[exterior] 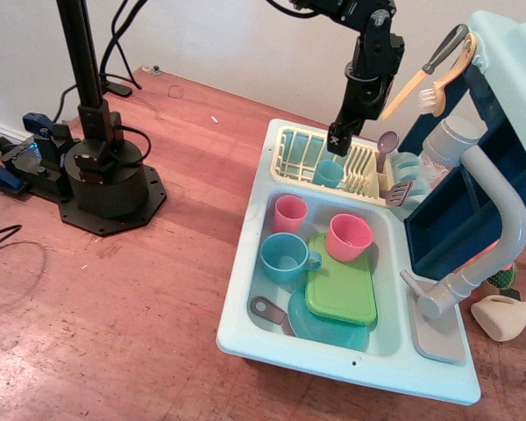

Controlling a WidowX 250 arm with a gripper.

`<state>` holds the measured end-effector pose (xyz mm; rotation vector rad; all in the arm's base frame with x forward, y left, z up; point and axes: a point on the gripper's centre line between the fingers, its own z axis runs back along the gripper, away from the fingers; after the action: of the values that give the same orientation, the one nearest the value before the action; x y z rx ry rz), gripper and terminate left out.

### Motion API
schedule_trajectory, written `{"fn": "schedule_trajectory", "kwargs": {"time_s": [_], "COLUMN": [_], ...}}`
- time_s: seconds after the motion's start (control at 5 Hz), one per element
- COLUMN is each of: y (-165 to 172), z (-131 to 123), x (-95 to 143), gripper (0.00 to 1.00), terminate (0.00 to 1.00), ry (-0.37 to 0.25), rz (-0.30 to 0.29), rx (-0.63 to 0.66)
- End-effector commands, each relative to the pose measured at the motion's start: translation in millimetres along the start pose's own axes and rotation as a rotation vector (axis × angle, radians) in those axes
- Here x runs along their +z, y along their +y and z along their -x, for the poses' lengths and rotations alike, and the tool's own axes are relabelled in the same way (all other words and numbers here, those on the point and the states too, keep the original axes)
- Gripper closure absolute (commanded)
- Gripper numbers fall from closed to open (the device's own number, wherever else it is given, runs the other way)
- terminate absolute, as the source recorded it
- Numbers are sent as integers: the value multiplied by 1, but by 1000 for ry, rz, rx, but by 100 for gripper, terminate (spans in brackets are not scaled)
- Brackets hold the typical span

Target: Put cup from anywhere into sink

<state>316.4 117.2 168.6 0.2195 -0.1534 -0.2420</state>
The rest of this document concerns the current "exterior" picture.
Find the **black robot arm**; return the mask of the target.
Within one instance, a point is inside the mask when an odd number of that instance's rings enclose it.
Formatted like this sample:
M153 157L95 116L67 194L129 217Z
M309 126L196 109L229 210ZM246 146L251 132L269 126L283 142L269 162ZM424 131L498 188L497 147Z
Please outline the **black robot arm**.
M343 157L348 154L352 137L360 134L364 123L379 118L399 70L405 44L403 37L391 32L395 3L384 0L293 1L293 10L275 1L269 4L294 18L323 15L359 34L352 60L345 66L344 99L327 135L327 150Z

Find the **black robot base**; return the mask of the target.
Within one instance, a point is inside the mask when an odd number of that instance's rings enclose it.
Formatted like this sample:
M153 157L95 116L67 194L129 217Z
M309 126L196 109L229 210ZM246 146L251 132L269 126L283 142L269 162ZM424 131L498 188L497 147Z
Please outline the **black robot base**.
M103 96L87 5L59 1L63 32L80 98L83 138L65 157L72 195L59 204L62 220L99 236L147 225L167 192L146 156L124 138L130 129Z

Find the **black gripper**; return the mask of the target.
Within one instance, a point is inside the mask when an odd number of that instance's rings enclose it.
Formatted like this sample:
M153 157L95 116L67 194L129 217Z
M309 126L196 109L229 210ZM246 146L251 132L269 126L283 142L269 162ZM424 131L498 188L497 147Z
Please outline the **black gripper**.
M335 122L328 130L328 151L346 156L352 137L359 135L367 120L377 120L384 109L394 76L361 78L352 64L345 66L345 95Z

